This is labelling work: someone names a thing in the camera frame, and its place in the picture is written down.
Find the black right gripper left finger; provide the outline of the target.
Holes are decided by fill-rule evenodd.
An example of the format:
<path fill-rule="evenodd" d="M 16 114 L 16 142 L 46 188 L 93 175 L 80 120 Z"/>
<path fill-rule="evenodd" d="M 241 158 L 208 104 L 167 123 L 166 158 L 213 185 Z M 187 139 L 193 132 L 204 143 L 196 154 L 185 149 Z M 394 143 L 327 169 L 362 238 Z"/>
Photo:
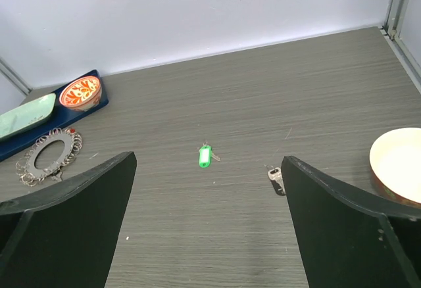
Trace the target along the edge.
<path fill-rule="evenodd" d="M 2 287 L 104 287 L 137 160 L 124 152 L 1 203 Z"/>

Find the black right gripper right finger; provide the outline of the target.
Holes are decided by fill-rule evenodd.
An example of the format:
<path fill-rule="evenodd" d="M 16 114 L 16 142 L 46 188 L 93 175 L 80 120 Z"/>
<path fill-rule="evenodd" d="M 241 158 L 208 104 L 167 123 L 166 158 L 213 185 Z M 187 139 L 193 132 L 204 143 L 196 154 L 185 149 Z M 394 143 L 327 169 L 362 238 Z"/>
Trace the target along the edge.
<path fill-rule="evenodd" d="M 420 209 L 295 156 L 282 177 L 309 287 L 419 287 Z"/>

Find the metal disc keyring holder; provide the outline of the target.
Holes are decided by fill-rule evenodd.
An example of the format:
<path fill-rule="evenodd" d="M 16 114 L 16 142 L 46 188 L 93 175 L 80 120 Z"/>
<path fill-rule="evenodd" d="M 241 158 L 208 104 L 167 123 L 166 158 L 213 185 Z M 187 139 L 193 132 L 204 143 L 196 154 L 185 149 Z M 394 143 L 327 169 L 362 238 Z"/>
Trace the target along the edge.
<path fill-rule="evenodd" d="M 26 186 L 46 179 L 62 180 L 64 167 L 72 164 L 82 149 L 82 136 L 75 128 L 55 128 L 41 136 L 16 164 L 16 175 Z"/>

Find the green tag key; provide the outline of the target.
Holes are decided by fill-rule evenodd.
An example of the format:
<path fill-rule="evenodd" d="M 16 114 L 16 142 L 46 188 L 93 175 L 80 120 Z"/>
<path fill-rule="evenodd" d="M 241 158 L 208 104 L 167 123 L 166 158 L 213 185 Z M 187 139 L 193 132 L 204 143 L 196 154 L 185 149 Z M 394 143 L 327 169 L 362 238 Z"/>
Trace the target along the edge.
<path fill-rule="evenodd" d="M 220 162 L 221 158 L 214 153 L 212 146 L 206 141 L 203 143 L 202 147 L 199 148 L 199 167 L 207 168 L 211 165 L 213 160 Z"/>

